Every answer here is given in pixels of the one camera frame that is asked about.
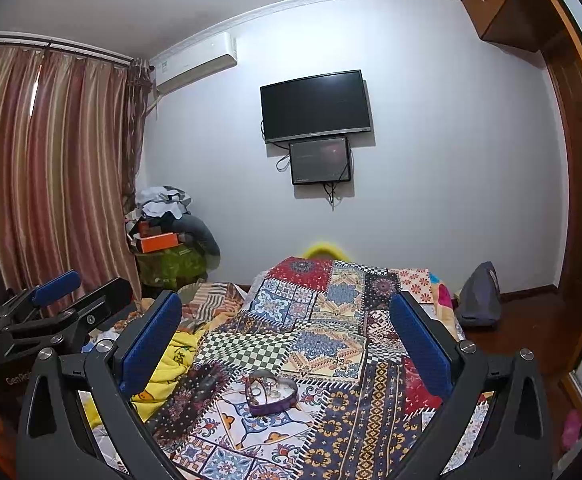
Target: checkered pattern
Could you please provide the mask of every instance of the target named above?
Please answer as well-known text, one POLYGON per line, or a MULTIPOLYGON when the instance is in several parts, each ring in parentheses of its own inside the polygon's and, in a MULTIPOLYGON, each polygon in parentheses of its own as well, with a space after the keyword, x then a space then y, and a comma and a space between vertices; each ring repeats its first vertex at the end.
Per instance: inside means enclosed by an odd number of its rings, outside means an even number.
POLYGON ((336 260, 334 264, 338 267, 348 267, 361 270, 362 272, 369 272, 370 274, 386 274, 388 272, 386 267, 369 267, 362 264, 354 264, 352 262, 342 262, 341 260, 336 260))
POLYGON ((245 370, 267 368, 276 373, 289 356, 296 333, 235 334, 209 333, 194 362, 222 361, 245 370))
POLYGON ((408 357, 408 354, 401 344, 387 346, 382 343, 367 343, 367 363, 401 363, 403 357, 408 357))
POLYGON ((354 334, 361 334, 361 324, 357 319, 332 320, 332 319, 299 319, 295 322, 293 330, 305 330, 310 326, 321 326, 323 328, 332 328, 334 330, 346 330, 354 334))

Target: blue grip pad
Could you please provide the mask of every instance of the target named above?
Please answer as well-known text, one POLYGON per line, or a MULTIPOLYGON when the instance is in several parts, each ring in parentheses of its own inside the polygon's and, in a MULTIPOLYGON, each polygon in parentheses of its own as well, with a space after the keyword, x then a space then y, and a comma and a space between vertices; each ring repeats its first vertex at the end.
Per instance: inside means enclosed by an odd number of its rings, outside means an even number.
POLYGON ((64 298, 67 294, 71 294, 81 283, 80 274, 74 270, 69 270, 50 282, 40 285, 34 291, 31 301, 36 306, 50 305, 54 301, 64 298))
POLYGON ((145 389, 181 318, 182 302, 172 292, 122 360, 120 393, 123 397, 130 399, 145 389))
POLYGON ((453 390, 451 364, 409 303, 396 294, 389 303, 389 319, 431 395, 448 399, 453 390))

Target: patterned bedspread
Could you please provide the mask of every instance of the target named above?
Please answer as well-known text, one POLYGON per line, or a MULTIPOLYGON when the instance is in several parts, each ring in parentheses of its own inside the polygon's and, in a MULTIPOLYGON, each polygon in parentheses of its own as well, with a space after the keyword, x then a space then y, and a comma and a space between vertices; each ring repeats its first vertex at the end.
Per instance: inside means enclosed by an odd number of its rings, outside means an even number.
MULTIPOLYGON (((287 258, 256 279, 240 310, 212 323, 148 422, 153 436, 185 478, 385 478, 440 405, 393 330, 388 302, 408 290, 460 338, 438 288, 426 269, 287 258), (252 417, 244 379, 254 368, 294 378, 297 407, 252 417)), ((466 459, 487 408, 482 399, 445 471, 466 459)))

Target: tv screen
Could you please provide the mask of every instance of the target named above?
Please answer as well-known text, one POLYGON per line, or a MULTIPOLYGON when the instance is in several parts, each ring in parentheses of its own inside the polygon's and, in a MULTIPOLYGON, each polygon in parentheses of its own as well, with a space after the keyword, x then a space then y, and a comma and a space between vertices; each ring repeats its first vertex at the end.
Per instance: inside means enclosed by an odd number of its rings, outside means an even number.
POLYGON ((263 86, 260 97, 265 142, 371 130, 359 70, 263 86))
POLYGON ((290 142, 289 155, 294 186, 351 180, 349 141, 346 137, 290 142))

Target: air conditioner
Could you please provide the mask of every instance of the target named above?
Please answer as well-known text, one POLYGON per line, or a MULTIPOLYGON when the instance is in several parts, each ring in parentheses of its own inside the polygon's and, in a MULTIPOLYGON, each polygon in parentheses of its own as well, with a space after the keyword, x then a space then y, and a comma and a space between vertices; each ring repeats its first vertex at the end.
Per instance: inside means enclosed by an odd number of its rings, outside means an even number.
POLYGON ((238 64, 235 41, 228 32, 200 41, 162 61, 155 75, 161 94, 168 94, 238 64))

